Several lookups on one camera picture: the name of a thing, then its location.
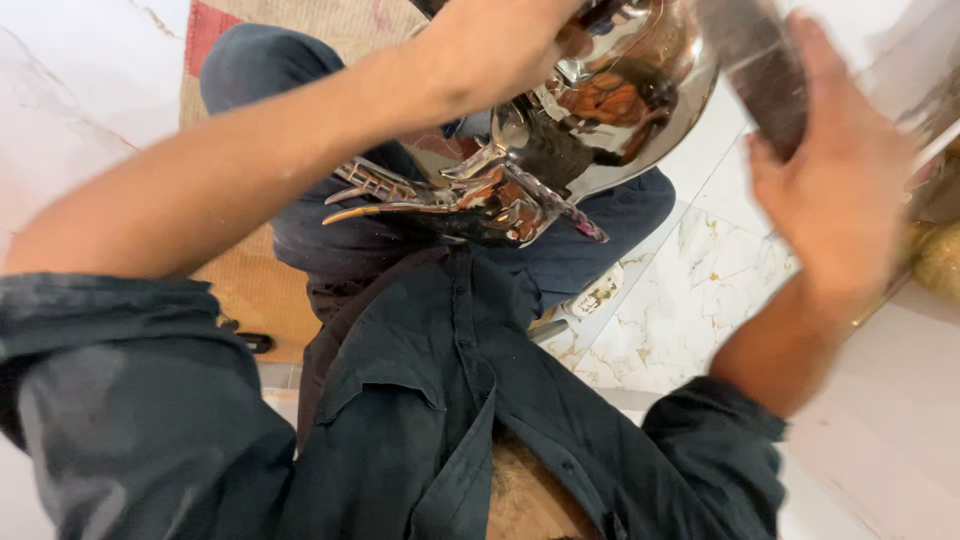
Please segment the shoe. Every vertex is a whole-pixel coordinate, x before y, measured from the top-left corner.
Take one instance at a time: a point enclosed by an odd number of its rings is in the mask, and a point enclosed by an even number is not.
[[[595,313],[610,300],[616,298],[623,288],[623,267],[617,262],[596,280],[590,282],[584,292],[561,304],[570,316],[581,319]]]

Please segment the shirt sleeve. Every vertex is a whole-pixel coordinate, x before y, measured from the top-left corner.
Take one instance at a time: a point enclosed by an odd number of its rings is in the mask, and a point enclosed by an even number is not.
[[[730,538],[777,538],[786,424],[736,387],[694,379],[651,407],[643,430]]]
[[[0,429],[60,538],[273,536],[294,432],[207,288],[0,279]]]

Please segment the rug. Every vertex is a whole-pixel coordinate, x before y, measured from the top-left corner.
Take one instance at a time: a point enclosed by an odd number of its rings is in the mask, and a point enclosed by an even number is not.
[[[347,65],[381,47],[399,43],[426,24],[407,0],[195,0],[184,55],[180,127],[206,118],[200,97],[200,67],[214,41],[241,22],[272,24],[317,37]],[[476,147],[469,140],[444,139],[439,128],[400,137],[420,167],[433,176]],[[194,278],[213,283],[223,313],[240,331],[266,333],[276,348],[260,361],[301,363],[303,347],[320,323],[305,294],[306,276],[277,261],[269,225],[198,271]]]

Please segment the black shirt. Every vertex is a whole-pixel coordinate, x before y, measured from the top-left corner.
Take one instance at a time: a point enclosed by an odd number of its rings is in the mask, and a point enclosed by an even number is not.
[[[482,539],[494,422],[606,538],[776,538],[784,423],[699,378],[642,428],[525,337],[528,276],[454,253],[358,317],[294,460],[207,284],[0,280],[0,422],[64,538]]]

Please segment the belly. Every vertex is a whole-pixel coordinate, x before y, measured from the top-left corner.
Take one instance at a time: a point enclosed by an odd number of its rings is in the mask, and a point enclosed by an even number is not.
[[[600,539],[576,499],[520,440],[497,426],[488,540]]]

